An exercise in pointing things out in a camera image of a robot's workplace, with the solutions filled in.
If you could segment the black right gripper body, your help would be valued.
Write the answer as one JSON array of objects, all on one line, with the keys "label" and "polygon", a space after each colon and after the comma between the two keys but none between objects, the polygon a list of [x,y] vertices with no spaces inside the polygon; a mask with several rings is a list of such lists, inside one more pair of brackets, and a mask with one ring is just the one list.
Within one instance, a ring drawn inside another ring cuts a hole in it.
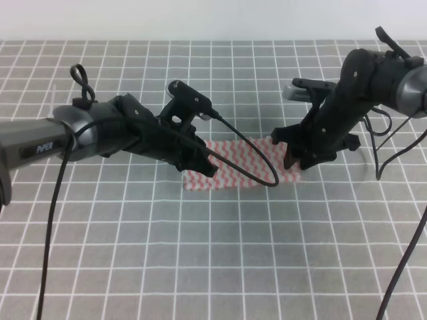
[{"label": "black right gripper body", "polygon": [[351,51],[344,59],[335,89],[300,123],[303,150],[312,154],[314,163],[334,161],[337,152],[359,148],[359,138],[350,131],[378,104],[371,96],[370,84],[383,56],[379,51]]}]

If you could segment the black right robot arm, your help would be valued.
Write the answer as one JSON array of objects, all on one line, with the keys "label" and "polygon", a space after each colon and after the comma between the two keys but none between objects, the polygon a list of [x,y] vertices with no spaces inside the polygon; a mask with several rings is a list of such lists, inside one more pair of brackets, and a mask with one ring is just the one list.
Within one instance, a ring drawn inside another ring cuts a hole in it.
[{"label": "black right robot arm", "polygon": [[360,139],[351,131],[375,106],[415,119],[426,116],[424,59],[410,56],[382,27],[376,35],[389,51],[352,50],[337,83],[295,78],[284,89],[284,99],[312,105],[300,123],[272,131],[273,144],[287,145],[285,169],[294,163],[309,169],[334,161],[339,151],[357,150]]}]

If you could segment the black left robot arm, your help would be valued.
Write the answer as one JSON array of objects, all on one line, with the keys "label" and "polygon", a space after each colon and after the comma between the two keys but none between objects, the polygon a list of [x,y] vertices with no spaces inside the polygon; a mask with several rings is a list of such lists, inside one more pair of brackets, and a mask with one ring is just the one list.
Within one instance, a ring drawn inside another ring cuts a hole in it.
[{"label": "black left robot arm", "polygon": [[188,113],[183,123],[174,123],[169,111],[155,116],[127,94],[93,103],[87,110],[62,105],[50,118],[2,122],[1,204],[11,202],[12,170],[48,157],[63,157],[68,145],[70,161],[126,151],[169,163],[178,171],[213,177],[218,168],[195,134],[194,116]]}]

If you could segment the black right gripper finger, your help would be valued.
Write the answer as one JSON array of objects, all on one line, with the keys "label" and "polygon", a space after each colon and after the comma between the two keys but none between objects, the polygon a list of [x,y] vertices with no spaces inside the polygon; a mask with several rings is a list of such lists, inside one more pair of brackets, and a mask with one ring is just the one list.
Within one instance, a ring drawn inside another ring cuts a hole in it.
[{"label": "black right gripper finger", "polygon": [[271,133],[271,138],[274,145],[283,142],[289,146],[298,146],[301,143],[300,126],[290,125],[275,128]]},{"label": "black right gripper finger", "polygon": [[303,149],[287,148],[284,157],[284,169],[290,169],[296,163],[299,164],[300,169],[309,169],[314,166],[314,158],[311,153]]}]

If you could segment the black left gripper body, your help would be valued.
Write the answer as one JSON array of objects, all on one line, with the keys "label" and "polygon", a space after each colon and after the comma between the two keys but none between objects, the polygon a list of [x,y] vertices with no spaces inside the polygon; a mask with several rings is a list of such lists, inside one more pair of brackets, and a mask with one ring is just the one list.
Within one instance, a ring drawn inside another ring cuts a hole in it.
[{"label": "black left gripper body", "polygon": [[132,140],[124,149],[129,153],[160,160],[182,170],[180,159],[184,155],[203,153],[205,143],[195,134],[191,123],[180,124],[178,118],[166,121],[155,116],[130,94],[115,99],[117,108],[127,118],[142,119],[143,123],[127,123]]}]

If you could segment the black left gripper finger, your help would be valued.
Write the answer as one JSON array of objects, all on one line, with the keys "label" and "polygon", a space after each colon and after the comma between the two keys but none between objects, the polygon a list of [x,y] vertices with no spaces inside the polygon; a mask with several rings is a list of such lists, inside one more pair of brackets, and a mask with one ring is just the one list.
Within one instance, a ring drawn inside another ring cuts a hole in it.
[{"label": "black left gripper finger", "polygon": [[180,165],[182,170],[195,171],[206,177],[213,177],[216,174],[216,166],[203,153],[184,155],[180,159]]}]

